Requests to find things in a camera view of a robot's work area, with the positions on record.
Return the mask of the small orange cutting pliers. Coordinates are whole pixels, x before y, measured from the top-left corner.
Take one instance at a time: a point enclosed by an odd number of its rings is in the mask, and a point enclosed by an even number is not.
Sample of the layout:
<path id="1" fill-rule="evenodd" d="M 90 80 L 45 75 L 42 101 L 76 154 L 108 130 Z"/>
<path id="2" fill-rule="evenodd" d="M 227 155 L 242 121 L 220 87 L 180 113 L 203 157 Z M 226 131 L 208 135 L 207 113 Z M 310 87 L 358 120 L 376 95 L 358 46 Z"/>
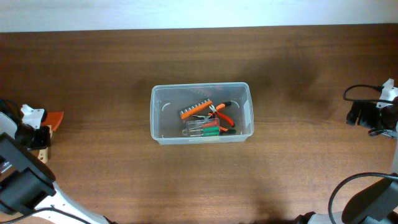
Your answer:
<path id="1" fill-rule="evenodd" d="M 210 108 L 212 114 L 217 115 L 221 119 L 225 120 L 233 128 L 233 127 L 235 127 L 235 122 L 228 115 L 225 115 L 220 112 L 222 109 L 224 109 L 225 107 L 228 107 L 230 105 L 231 105 L 231 102 L 228 101 L 228 102 L 221 103 L 218 106 L 210 105 L 209 108 Z"/>

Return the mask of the orange black long-nose pliers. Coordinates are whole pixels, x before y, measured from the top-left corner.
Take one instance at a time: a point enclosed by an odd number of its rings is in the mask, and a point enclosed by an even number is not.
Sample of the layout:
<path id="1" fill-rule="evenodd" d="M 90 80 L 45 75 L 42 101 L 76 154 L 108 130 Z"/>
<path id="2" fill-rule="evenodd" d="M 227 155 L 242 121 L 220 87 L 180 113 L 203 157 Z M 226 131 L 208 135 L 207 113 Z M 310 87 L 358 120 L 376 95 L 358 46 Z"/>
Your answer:
<path id="1" fill-rule="evenodd" d="M 203 119 L 206 121 L 206 123 L 201 126 L 202 128 L 210 128 L 217 126 L 219 128 L 220 134 L 235 134 L 236 133 L 236 130 L 234 129 L 235 122 L 228 115 L 220 112 L 225 107 L 231 106 L 231 104 L 232 102 L 225 101 L 219 104 L 218 106 L 210 105 L 209 106 L 210 112 L 206 116 L 193 115 L 193 117 Z M 231 128 L 222 127 L 222 125 L 220 125 L 220 120 L 226 121 L 231 126 Z"/>

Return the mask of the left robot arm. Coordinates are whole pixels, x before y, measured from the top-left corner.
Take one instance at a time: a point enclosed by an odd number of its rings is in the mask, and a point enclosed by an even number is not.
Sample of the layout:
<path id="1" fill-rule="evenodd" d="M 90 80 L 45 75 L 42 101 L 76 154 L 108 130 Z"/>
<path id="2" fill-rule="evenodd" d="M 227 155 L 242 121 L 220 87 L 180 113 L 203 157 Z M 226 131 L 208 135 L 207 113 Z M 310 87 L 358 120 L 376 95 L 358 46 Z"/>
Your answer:
<path id="1" fill-rule="evenodd" d="M 46 165 L 52 133 L 63 115 L 1 100 L 1 212 L 20 213 L 12 223 L 28 217 L 52 223 L 111 223 L 65 194 Z"/>

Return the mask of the clear case coloured screwdrivers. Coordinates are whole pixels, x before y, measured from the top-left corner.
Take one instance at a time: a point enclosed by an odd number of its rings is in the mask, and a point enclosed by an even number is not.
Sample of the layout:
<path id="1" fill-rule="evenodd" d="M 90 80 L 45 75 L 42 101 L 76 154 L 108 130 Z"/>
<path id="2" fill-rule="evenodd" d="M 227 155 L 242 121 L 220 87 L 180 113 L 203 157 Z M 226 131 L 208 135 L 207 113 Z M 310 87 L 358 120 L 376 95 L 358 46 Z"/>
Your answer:
<path id="1" fill-rule="evenodd" d="M 221 132 L 218 118 L 189 121 L 182 130 L 185 137 L 212 137 L 219 136 Z"/>

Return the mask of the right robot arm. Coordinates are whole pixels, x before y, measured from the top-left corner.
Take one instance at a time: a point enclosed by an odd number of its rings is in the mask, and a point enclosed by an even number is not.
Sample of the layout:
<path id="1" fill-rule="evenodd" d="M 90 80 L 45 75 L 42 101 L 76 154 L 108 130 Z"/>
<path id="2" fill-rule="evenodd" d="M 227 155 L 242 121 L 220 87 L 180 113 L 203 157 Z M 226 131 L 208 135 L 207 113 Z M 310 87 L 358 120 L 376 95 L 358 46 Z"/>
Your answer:
<path id="1" fill-rule="evenodd" d="M 397 133 L 397 99 L 379 100 L 385 106 L 371 102 L 355 101 L 347 114 L 346 123 L 368 128 L 370 136 L 385 132 Z M 363 177 L 378 177 L 379 181 L 356 193 L 343 211 L 333 212 L 333 202 L 344 185 Z M 293 224 L 311 223 L 397 223 L 397 172 L 363 172 L 345 178 L 332 191 L 328 201 L 328 213 L 309 212 L 299 215 Z"/>

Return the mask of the orange screwdriver bit holder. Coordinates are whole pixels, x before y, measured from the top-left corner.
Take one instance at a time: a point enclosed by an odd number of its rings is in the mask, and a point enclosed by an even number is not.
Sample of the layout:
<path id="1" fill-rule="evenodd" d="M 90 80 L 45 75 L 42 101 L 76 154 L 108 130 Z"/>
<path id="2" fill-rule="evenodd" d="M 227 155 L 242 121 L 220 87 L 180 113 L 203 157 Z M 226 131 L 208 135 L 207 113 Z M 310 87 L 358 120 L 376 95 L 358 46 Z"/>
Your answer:
<path id="1" fill-rule="evenodd" d="M 180 118 L 186 119 L 189 116 L 195 115 L 199 111 L 204 110 L 205 108 L 211 106 L 212 104 L 213 104 L 213 102 L 210 99 L 207 99 L 207 100 L 201 101 L 193 106 L 185 108 L 185 109 L 181 110 Z"/>

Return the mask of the orange scraper wooden handle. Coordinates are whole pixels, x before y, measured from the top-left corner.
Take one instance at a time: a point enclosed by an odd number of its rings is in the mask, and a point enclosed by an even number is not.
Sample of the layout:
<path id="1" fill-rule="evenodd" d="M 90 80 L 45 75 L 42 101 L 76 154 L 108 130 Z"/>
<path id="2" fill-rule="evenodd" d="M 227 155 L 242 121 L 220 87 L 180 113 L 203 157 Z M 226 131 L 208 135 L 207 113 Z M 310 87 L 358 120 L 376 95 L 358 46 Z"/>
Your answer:
<path id="1" fill-rule="evenodd" d="M 44 134 L 44 139 L 39 148 L 32 150 L 37 158 L 46 164 L 50 159 L 50 146 L 52 143 L 53 132 L 55 132 L 63 121 L 63 111 L 48 112 L 44 122 L 41 122 L 39 131 Z"/>

